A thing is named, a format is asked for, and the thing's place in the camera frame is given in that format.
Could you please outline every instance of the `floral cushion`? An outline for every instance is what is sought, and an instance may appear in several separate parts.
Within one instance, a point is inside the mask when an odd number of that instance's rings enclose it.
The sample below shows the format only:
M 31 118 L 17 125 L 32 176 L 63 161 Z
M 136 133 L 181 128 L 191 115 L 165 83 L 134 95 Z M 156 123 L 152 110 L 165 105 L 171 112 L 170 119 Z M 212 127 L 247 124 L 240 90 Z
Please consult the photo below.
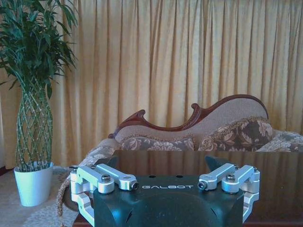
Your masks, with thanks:
M 178 140 L 160 140 L 147 136 L 131 136 L 121 142 L 122 150 L 179 150 L 193 151 L 194 142 L 192 136 L 186 136 Z
M 257 151 L 303 152 L 303 136 L 295 132 L 284 131 Z
M 219 128 L 204 138 L 199 151 L 256 151 L 272 140 L 268 119 L 244 118 Z

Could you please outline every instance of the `curtain fold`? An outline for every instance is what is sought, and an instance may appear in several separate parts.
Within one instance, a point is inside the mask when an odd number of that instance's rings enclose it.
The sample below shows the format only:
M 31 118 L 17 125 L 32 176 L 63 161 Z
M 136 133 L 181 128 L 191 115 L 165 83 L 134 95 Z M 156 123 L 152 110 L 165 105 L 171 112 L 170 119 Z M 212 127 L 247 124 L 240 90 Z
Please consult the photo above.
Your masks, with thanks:
M 197 102 L 265 104 L 273 127 L 303 133 L 302 0 L 74 0 L 76 69 L 53 85 L 53 161 L 79 163 L 134 112 L 181 125 Z M 0 72 L 0 81 L 5 79 Z M 20 89 L 0 87 L 6 167 L 15 165 Z

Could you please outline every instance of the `rug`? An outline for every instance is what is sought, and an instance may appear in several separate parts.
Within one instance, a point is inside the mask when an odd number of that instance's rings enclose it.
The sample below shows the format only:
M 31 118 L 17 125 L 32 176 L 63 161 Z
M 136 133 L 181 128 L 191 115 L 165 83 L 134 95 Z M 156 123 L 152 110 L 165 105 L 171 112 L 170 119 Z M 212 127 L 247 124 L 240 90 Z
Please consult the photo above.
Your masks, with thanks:
M 61 183 L 69 174 L 67 168 L 53 167 L 49 199 L 35 207 L 23 207 L 13 171 L 0 176 L 0 227 L 59 227 L 56 213 L 56 196 Z M 63 221 L 71 227 L 78 213 L 63 206 Z

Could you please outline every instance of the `table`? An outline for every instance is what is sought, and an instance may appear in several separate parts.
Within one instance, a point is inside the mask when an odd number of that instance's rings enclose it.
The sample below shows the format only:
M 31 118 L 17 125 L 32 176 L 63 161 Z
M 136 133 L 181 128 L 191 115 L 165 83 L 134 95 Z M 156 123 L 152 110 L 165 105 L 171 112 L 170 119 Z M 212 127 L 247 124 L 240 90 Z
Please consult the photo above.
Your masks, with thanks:
M 222 157 L 261 172 L 260 199 L 243 226 L 303 226 L 303 153 L 118 150 L 117 169 L 134 175 L 208 173 L 205 155 Z M 89 227 L 78 215 L 73 227 Z

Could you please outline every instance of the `potted plant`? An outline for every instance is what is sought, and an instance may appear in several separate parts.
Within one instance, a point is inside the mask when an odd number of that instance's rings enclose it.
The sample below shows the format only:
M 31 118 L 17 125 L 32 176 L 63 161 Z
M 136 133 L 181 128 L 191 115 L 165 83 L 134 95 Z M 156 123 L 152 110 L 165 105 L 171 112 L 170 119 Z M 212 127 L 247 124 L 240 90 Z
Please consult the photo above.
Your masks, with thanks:
M 63 39 L 77 24 L 72 2 L 66 2 L 68 5 L 60 0 L 0 0 L 0 68 L 13 78 L 10 89 L 18 83 L 22 90 L 14 172 L 24 206 L 46 201 L 50 192 L 51 80 L 63 76 L 64 67 L 75 62 L 69 43 Z M 59 21 L 58 10 L 68 26 Z

